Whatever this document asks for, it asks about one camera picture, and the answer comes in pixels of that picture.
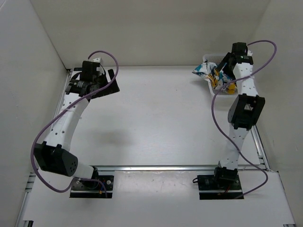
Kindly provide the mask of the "white yellow teal printed shorts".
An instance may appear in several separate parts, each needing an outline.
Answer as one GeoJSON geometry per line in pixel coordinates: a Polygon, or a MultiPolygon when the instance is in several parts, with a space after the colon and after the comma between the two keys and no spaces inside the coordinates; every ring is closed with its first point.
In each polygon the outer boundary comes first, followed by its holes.
{"type": "Polygon", "coordinates": [[[213,91],[218,90],[223,85],[232,81],[233,79],[225,74],[222,70],[217,70],[217,64],[214,62],[209,62],[205,60],[200,65],[198,65],[193,71],[193,74],[201,77],[202,79],[210,82],[211,89],[213,91]]]}

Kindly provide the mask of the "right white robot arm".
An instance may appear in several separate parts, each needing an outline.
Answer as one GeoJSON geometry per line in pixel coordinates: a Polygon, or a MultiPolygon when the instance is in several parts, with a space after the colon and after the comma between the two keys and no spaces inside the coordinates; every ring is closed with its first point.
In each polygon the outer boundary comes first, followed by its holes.
{"type": "Polygon", "coordinates": [[[233,43],[232,51],[226,54],[218,69],[237,80],[237,97],[228,112],[229,139],[213,176],[213,185],[223,189],[236,182],[239,151],[248,132],[256,125],[265,99],[258,95],[254,78],[245,79],[253,69],[253,58],[248,54],[246,43],[233,43]]]}

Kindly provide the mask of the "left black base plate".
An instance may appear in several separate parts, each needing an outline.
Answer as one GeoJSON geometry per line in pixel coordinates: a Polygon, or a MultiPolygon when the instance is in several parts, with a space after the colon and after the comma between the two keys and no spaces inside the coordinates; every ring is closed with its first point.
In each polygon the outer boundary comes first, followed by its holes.
{"type": "Polygon", "coordinates": [[[98,181],[77,180],[71,186],[70,198],[111,199],[114,187],[114,175],[99,173],[98,181]]]}

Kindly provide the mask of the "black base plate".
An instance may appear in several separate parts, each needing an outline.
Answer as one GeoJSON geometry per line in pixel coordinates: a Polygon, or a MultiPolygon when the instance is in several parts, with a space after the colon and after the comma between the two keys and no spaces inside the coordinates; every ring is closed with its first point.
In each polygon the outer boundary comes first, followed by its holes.
{"type": "Polygon", "coordinates": [[[99,173],[98,181],[77,180],[71,186],[70,198],[111,199],[114,187],[114,175],[99,173]]]}
{"type": "Polygon", "coordinates": [[[200,200],[242,200],[243,191],[239,176],[235,182],[220,186],[214,181],[213,175],[198,175],[192,180],[198,185],[200,200]]]}

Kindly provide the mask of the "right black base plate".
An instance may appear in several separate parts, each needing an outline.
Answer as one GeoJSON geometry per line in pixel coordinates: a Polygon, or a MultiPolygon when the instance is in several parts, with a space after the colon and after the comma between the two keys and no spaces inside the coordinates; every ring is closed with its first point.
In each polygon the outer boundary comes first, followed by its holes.
{"type": "Polygon", "coordinates": [[[200,200],[242,200],[243,191],[239,176],[235,182],[220,186],[214,181],[213,175],[198,175],[192,180],[198,185],[200,200]]]}

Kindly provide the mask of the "aluminium frame rail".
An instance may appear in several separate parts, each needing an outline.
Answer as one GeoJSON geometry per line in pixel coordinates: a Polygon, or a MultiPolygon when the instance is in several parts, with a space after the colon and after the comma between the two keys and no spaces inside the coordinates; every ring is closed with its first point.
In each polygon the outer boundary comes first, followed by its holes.
{"type": "Polygon", "coordinates": [[[114,175],[110,199],[75,199],[35,180],[23,220],[33,227],[289,227],[295,221],[279,174],[240,159],[242,200],[200,200],[192,180],[211,174],[224,137],[207,84],[192,66],[123,67],[120,92],[94,99],[71,152],[114,175]]]}

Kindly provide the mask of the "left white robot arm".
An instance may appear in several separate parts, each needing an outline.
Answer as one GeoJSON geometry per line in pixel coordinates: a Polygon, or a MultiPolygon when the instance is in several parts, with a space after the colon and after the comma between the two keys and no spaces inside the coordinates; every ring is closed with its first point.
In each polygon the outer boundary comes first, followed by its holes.
{"type": "Polygon", "coordinates": [[[41,144],[36,144],[34,156],[41,170],[83,179],[88,189],[95,189],[99,177],[94,167],[84,164],[70,152],[71,140],[83,111],[91,99],[119,92],[114,71],[105,71],[100,58],[83,61],[65,89],[61,111],[65,114],[53,123],[41,144]]]}

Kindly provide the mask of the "white perforated plastic basket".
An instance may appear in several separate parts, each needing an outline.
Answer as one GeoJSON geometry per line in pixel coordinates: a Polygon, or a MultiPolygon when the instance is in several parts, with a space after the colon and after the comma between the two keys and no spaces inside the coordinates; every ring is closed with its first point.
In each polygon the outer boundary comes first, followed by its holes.
{"type": "MultiPolygon", "coordinates": [[[[225,56],[226,56],[225,53],[205,54],[203,56],[203,61],[213,62],[213,63],[218,65],[225,56]]],[[[215,90],[212,89],[211,82],[209,80],[207,80],[207,82],[208,82],[208,87],[209,87],[209,90],[210,90],[210,94],[212,96],[214,96],[215,95],[215,90]]],[[[217,98],[233,98],[233,97],[236,97],[236,95],[237,95],[237,92],[235,92],[234,94],[228,94],[225,91],[221,91],[217,95],[217,98]]]]}

